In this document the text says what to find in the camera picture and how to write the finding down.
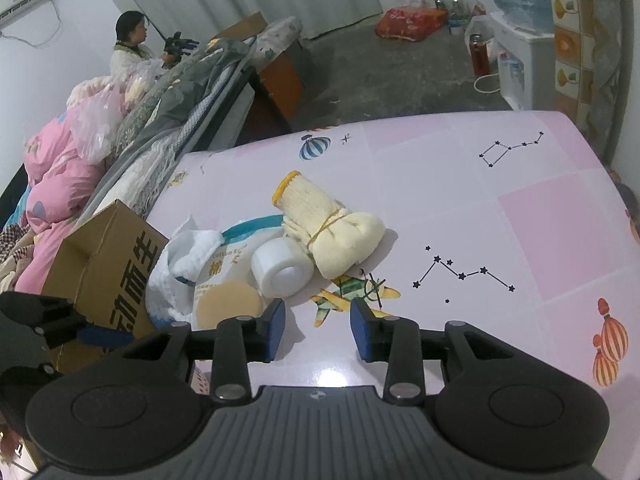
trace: white tape roll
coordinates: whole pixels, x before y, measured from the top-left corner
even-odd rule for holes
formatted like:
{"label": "white tape roll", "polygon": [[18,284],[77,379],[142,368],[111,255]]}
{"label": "white tape roll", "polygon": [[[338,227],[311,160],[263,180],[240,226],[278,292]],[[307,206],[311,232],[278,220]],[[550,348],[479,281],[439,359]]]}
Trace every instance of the white tape roll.
{"label": "white tape roll", "polygon": [[314,275],[314,263],[292,238],[274,238],[256,249],[251,270],[265,298],[288,298]]}

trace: red thermos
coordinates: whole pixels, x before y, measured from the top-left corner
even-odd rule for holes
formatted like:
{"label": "red thermos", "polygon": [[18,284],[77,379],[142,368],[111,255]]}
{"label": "red thermos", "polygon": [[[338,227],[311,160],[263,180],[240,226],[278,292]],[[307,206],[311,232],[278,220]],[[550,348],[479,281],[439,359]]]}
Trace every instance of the red thermos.
{"label": "red thermos", "polygon": [[489,75],[491,67],[489,66],[489,55],[486,51],[486,41],[482,38],[482,34],[472,34],[469,38],[469,50],[471,52],[471,63],[474,66],[474,74],[476,77]]}

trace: red bag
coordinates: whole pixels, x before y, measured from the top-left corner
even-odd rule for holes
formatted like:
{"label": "red bag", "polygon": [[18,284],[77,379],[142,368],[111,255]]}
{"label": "red bag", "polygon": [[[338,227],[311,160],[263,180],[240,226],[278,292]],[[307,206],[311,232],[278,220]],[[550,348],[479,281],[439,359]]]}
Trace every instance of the red bag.
{"label": "red bag", "polygon": [[446,9],[396,7],[388,10],[376,25],[376,34],[380,38],[422,41],[446,23]]}

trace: checkered cloth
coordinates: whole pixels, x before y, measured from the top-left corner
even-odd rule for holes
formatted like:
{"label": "checkered cloth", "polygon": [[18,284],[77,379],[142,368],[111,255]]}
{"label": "checkered cloth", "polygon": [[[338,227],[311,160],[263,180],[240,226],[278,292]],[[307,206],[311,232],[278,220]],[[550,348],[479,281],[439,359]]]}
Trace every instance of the checkered cloth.
{"label": "checkered cloth", "polygon": [[[28,232],[28,226],[20,227],[18,224],[7,225],[4,228],[2,233],[0,233],[0,263],[4,262],[9,257],[9,253],[11,253],[18,241]],[[26,252],[22,254],[22,251],[23,249],[15,251],[14,257],[16,254],[21,254],[15,259],[16,262],[26,256]]]}

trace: rubber band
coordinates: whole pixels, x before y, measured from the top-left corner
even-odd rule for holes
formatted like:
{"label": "rubber band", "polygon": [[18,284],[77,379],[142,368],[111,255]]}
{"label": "rubber band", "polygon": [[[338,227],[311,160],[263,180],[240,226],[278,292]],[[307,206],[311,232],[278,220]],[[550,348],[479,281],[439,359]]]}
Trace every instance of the rubber band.
{"label": "rubber band", "polygon": [[329,222],[329,219],[335,215],[338,214],[340,212],[339,209],[336,209],[333,213],[331,213],[324,222],[322,222],[322,225],[320,226],[320,228],[318,229],[318,232],[316,234],[314,234],[311,238],[309,238],[309,241],[306,243],[306,248],[307,250],[309,249],[309,246],[316,241],[316,239],[319,237],[320,233],[322,231],[324,231],[325,229],[328,229],[329,227],[331,227],[333,224],[335,224],[338,220],[342,220],[343,218],[345,218],[345,216],[348,215],[342,215],[342,216],[338,216],[338,218],[331,220]]}

